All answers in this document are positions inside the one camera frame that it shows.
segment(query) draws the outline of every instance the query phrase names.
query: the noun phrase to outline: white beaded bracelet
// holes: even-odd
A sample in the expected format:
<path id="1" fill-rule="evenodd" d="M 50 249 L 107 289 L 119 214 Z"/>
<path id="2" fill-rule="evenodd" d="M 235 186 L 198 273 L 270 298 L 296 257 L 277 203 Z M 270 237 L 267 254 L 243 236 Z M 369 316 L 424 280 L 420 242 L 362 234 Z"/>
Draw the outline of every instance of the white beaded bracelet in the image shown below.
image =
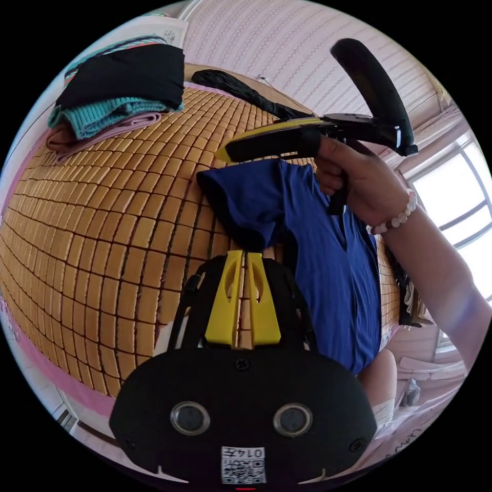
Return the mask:
<path id="1" fill-rule="evenodd" d="M 405 224 L 410 214 L 417 208 L 417 195 L 413 190 L 406 190 L 406 191 L 409 196 L 409 201 L 405 211 L 402 212 L 398 217 L 395 217 L 394 219 L 388 222 L 383 222 L 382 224 L 379 224 L 375 227 L 372 227 L 370 225 L 366 226 L 367 232 L 369 232 L 369 234 L 373 236 L 376 236 L 377 234 L 384 234 L 385 232 L 388 231 L 388 229 L 396 229 L 397 227 L 400 227 L 402 224 Z"/>

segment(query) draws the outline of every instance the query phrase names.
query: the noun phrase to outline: woven bamboo sleeping mat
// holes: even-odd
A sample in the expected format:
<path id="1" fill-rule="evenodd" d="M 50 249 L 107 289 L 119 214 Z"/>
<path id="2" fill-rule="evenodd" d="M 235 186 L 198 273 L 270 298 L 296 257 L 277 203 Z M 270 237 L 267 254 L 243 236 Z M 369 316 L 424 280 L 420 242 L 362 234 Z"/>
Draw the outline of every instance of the woven bamboo sleeping mat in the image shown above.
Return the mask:
<path id="1" fill-rule="evenodd" d="M 206 259 L 237 248 L 195 173 L 225 165 L 213 157 L 223 139 L 274 120 L 207 91 L 186 88 L 183 99 L 182 112 L 61 165 L 42 145 L 0 229 L 0 288 L 16 322 L 54 364 L 113 397 L 152 355 L 186 279 Z M 281 261 L 282 248 L 265 255 Z M 383 254 L 380 267 L 385 333 L 399 300 Z M 249 327 L 244 285 L 239 347 L 251 347 Z"/>

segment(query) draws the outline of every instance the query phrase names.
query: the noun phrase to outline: yellow plastic part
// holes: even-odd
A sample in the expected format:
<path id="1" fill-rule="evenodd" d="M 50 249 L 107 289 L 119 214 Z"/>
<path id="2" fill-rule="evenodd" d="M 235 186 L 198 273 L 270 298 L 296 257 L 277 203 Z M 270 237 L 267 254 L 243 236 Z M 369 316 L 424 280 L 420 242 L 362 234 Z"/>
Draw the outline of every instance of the yellow plastic part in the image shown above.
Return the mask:
<path id="1" fill-rule="evenodd" d="M 221 147 L 220 149 L 215 151 L 215 158 L 222 160 L 223 162 L 227 162 L 227 164 L 230 164 L 232 162 L 231 158 L 229 157 L 229 154 L 227 153 L 227 144 Z"/>
<path id="2" fill-rule="evenodd" d="M 272 123 L 271 125 L 265 125 L 264 127 L 255 128 L 254 130 L 249 130 L 230 139 L 227 143 L 225 143 L 222 147 L 220 147 L 220 149 L 218 149 L 214 155 L 217 159 L 230 164 L 232 163 L 232 161 L 227 152 L 227 145 L 230 144 L 232 141 L 242 140 L 244 138 L 251 138 L 256 135 L 260 135 L 262 133 L 278 132 L 280 130 L 285 130 L 288 128 L 298 128 L 308 125 L 319 125 L 322 122 L 323 120 L 316 117 L 297 118 L 297 119 L 291 119 L 289 121 L 282 121 L 281 123 Z"/>
<path id="3" fill-rule="evenodd" d="M 234 346 L 239 306 L 242 251 L 229 251 L 205 332 L 208 343 Z"/>
<path id="4" fill-rule="evenodd" d="M 280 342 L 280 328 L 261 254 L 248 253 L 247 262 L 250 281 L 252 346 L 254 348 L 256 345 L 278 344 Z"/>

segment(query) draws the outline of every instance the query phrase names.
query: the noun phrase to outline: blue shirt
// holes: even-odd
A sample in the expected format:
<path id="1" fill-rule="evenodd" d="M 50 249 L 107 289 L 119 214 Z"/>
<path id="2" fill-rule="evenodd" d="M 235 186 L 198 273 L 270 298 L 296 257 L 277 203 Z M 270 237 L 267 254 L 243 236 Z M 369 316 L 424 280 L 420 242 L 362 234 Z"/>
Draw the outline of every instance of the blue shirt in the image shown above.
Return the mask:
<path id="1" fill-rule="evenodd" d="M 281 159 L 197 173 L 227 234 L 246 251 L 284 242 L 318 349 L 358 374 L 381 342 L 381 294 L 374 237 L 351 212 L 327 213 L 311 166 Z"/>

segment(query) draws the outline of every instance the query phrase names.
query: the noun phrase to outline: fingers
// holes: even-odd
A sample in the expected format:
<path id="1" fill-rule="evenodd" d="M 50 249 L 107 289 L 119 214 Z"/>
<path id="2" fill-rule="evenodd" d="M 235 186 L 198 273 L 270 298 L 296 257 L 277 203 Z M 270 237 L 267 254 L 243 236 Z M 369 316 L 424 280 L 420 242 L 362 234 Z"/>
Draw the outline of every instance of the fingers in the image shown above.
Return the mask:
<path id="1" fill-rule="evenodd" d="M 316 178 L 318 179 L 320 190 L 326 195 L 332 195 L 343 186 L 340 176 L 324 171 L 321 168 L 316 170 Z"/>
<path id="2" fill-rule="evenodd" d="M 365 149 L 364 153 L 360 153 L 351 146 L 345 145 L 338 140 L 322 136 L 315 163 L 322 169 L 325 169 L 330 164 L 346 171 L 348 174 L 352 174 L 357 171 L 362 163 L 365 164 L 368 157 L 367 152 L 370 152 L 367 147 L 359 142 L 354 143 L 354 145 L 358 149 Z"/>

